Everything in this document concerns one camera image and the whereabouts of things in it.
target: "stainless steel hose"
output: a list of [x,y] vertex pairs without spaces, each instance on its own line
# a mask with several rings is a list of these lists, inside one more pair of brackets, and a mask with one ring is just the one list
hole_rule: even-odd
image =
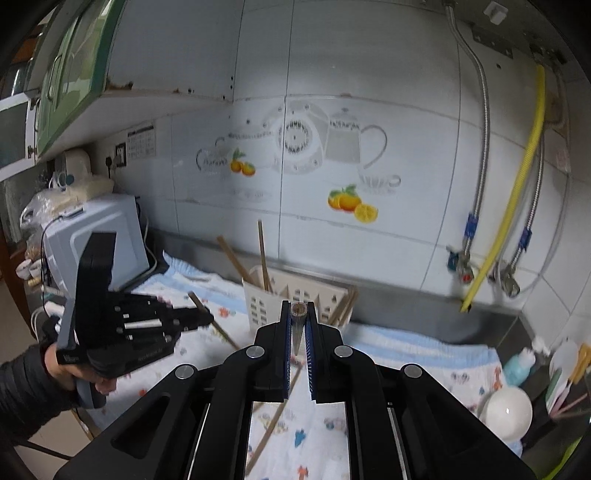
[[478,173],[478,187],[476,188],[476,196],[474,197],[474,203],[472,205],[472,211],[470,213],[468,224],[472,222],[472,225],[466,225],[466,231],[464,232],[464,240],[462,243],[462,250],[465,257],[470,255],[470,248],[472,247],[472,241],[474,239],[474,233],[476,233],[476,224],[478,223],[478,217],[480,215],[480,208],[482,207],[482,198],[484,195],[484,187],[486,183],[486,171],[488,169],[488,154],[491,143],[491,107],[488,98],[488,85],[486,84],[486,74],[484,67],[480,62],[480,59],[474,51],[470,48],[470,45],[464,40],[462,34],[457,29],[456,17],[454,15],[454,4],[445,3],[445,11],[447,17],[447,23],[452,31],[457,44],[466,53],[470,61],[474,65],[478,74],[478,83],[480,86],[480,94],[482,95],[482,120],[484,126],[484,133],[482,135],[482,152],[480,156],[480,170]]
[[[567,120],[569,117],[569,104],[566,99],[566,85],[564,83],[564,77],[562,75],[562,71],[560,70],[560,67],[558,66],[558,64],[555,61],[553,62],[552,70],[553,70],[554,74],[556,75],[556,81],[558,83],[558,97],[560,99],[561,111],[560,111],[559,119],[554,122],[545,122],[544,128],[545,129],[555,128],[555,129],[560,130],[560,129],[564,128],[564,126],[567,124]],[[538,202],[540,200],[540,190],[542,188],[542,178],[544,176],[544,135],[543,134],[540,137],[540,144],[538,145],[538,156],[539,156],[540,164],[538,166],[538,177],[537,177],[537,181],[535,184],[534,195],[531,199],[530,212],[527,216],[527,221],[525,223],[521,239],[519,240],[519,244],[517,245],[517,248],[515,249],[515,252],[513,253],[513,257],[511,259],[511,262],[508,265],[511,268],[512,274],[517,269],[517,264],[519,263],[519,259],[520,259],[521,255],[523,254],[523,252],[525,251],[525,249],[527,248],[527,245],[529,244],[529,237],[531,236],[531,226],[534,223],[535,211],[537,210]]]
[[528,244],[530,243],[531,238],[531,226],[534,223],[535,218],[535,211],[538,209],[538,202],[540,201],[540,190],[542,189],[542,178],[544,176],[544,135],[540,137],[540,143],[538,144],[538,177],[535,182],[535,190],[534,195],[531,198],[530,203],[530,212],[527,216],[527,221],[525,222],[525,226],[523,227],[523,233],[521,234],[521,238],[519,239],[519,244],[515,249],[515,253],[513,254],[513,258],[509,263],[511,267],[512,273],[515,272],[517,269],[517,264],[519,263],[519,258],[527,249]]

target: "black jacket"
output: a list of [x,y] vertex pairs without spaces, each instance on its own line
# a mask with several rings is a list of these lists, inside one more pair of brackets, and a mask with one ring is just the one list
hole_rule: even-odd
[[63,410],[75,406],[69,393],[49,376],[47,346],[30,346],[0,365],[0,478],[34,479],[15,453],[15,439],[26,440]]

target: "power socket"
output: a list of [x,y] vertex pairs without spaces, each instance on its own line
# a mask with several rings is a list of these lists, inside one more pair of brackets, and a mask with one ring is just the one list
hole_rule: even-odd
[[125,142],[115,145],[115,167],[127,166],[127,145]]

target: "pipe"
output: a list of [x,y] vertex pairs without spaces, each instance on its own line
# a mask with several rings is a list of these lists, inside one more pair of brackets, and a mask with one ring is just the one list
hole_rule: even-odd
[[[568,101],[566,98],[566,85],[564,83],[564,77],[562,75],[562,71],[560,70],[560,65],[558,64],[556,59],[553,59],[553,61],[552,61],[552,70],[553,70],[554,74],[556,75],[556,79],[557,79],[557,83],[558,83],[558,98],[560,100],[561,111],[560,111],[559,119],[554,122],[546,121],[544,123],[544,128],[545,129],[554,128],[557,130],[561,130],[567,125],[567,121],[569,118],[569,105],[568,105]],[[499,256],[499,261],[496,263],[495,272],[493,273],[493,275],[491,277],[493,279],[493,281],[496,281],[496,279],[498,279],[498,284],[501,286],[501,289],[503,290],[503,292],[505,292],[505,294],[507,294],[507,296],[512,299],[516,298],[522,292],[522,290],[519,287],[519,284],[517,283],[517,281],[515,281],[514,275],[517,270],[517,264],[519,263],[519,259],[521,258],[521,255],[523,254],[524,251],[527,250],[527,247],[529,246],[531,235],[532,235],[531,227],[534,223],[535,211],[537,209],[538,201],[540,199],[540,189],[542,186],[542,179],[543,179],[543,175],[544,175],[544,159],[545,159],[545,156],[544,156],[544,134],[543,133],[540,137],[540,144],[538,146],[538,158],[539,158],[539,164],[538,164],[537,181],[535,184],[535,190],[534,190],[534,194],[533,194],[532,201],[530,204],[530,211],[527,216],[527,220],[526,220],[523,232],[521,234],[521,238],[519,239],[519,244],[517,245],[515,252],[513,253],[513,257],[511,259],[511,262],[509,262],[509,264],[507,264],[505,266],[505,268],[503,268],[501,270],[502,260],[504,257],[504,249],[503,249],[503,252]]]
[[489,270],[495,263],[495,260],[499,255],[499,252],[501,251],[503,244],[505,243],[509,229],[511,228],[511,223],[513,221],[513,217],[515,215],[515,211],[519,203],[519,197],[521,196],[521,192],[527,181],[527,176],[530,172],[535,151],[537,149],[538,143],[540,142],[540,137],[542,134],[542,130],[544,128],[546,92],[545,70],[542,65],[537,66],[536,84],[537,98],[535,103],[534,124],[531,128],[530,137],[525,148],[524,157],[521,161],[521,166],[519,167],[517,176],[515,177],[513,189],[511,190],[511,195],[509,196],[509,201],[505,208],[505,213],[503,215],[503,219],[501,220],[501,225],[499,226],[495,241],[492,244],[491,250],[488,252],[486,260],[482,265],[482,268],[478,272],[478,276],[476,277],[474,283],[470,286],[470,290],[468,291],[466,298],[462,303],[462,308],[460,309],[460,312],[467,312],[470,309],[470,306],[472,305],[472,300],[474,300],[474,297],[476,296],[476,293],[478,292],[480,285],[482,285],[483,280],[486,278]]
[[519,239],[519,244],[515,249],[515,253],[513,254],[513,258],[509,263],[509,266],[512,268],[513,272],[517,268],[517,264],[519,262],[519,258],[523,254],[525,250],[527,250],[528,245],[530,244],[531,238],[531,226],[534,223],[535,218],[535,211],[538,209],[538,202],[540,201],[540,190],[542,188],[542,178],[544,176],[544,135],[540,135],[540,144],[538,145],[538,177],[535,183],[535,190],[534,196],[531,199],[530,204],[530,212],[527,216],[527,221],[525,222],[525,226],[523,228],[523,233],[521,234],[521,239]]
[[519,243],[515,248],[515,252],[513,253],[513,257],[511,261],[503,267],[503,257],[505,256],[505,248],[502,249],[501,254],[499,255],[499,260],[496,262],[495,266],[493,267],[493,272],[489,276],[489,279],[500,286],[501,290],[510,298],[514,299],[519,296],[521,293],[521,288],[515,279],[515,271],[517,270],[517,264],[519,263],[519,259],[524,251],[527,250],[527,247],[530,244],[531,239],[531,227],[534,223],[535,218],[535,211],[538,208],[538,201],[540,199],[540,189],[542,186],[542,179],[544,176],[544,135],[542,134],[540,138],[540,144],[538,145],[537,151],[537,158],[538,158],[538,175],[535,184],[534,194],[531,199],[530,203],[530,211],[527,215],[527,220],[525,221],[525,226],[521,233],[521,237],[519,239]]
[[470,257],[470,249],[472,247],[472,241],[474,240],[474,235],[476,233],[476,227],[478,225],[478,217],[480,215],[480,209],[482,207],[482,198],[484,195],[484,187],[486,183],[486,172],[488,169],[488,154],[490,150],[490,143],[491,143],[491,108],[489,104],[488,98],[488,85],[486,84],[486,74],[484,71],[484,67],[482,66],[482,62],[474,51],[470,48],[470,45],[464,40],[462,34],[457,29],[456,25],[456,17],[454,15],[454,5],[453,3],[444,3],[447,23],[449,24],[449,28],[452,31],[454,38],[456,39],[457,44],[462,48],[462,50],[466,53],[476,72],[478,74],[478,83],[480,86],[480,94],[482,95],[482,123],[484,128],[484,134],[482,136],[482,151],[480,155],[480,170],[478,172],[478,186],[476,188],[476,195],[474,197],[474,202],[472,204],[472,211],[468,215],[468,221],[466,223],[466,230],[464,232],[464,239],[462,242],[462,251],[464,256],[466,256],[469,260]]

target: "white bowl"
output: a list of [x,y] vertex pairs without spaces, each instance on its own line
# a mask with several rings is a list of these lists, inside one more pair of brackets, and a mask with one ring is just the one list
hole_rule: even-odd
[[33,262],[29,267],[29,272],[33,278],[41,277],[41,259]]
[[522,389],[504,387],[488,399],[480,420],[505,443],[521,440],[530,428],[533,409]]
[[21,278],[22,280],[28,280],[31,278],[31,272],[29,272],[29,267],[31,266],[31,260],[27,258],[24,262],[21,262],[17,269],[17,277]]

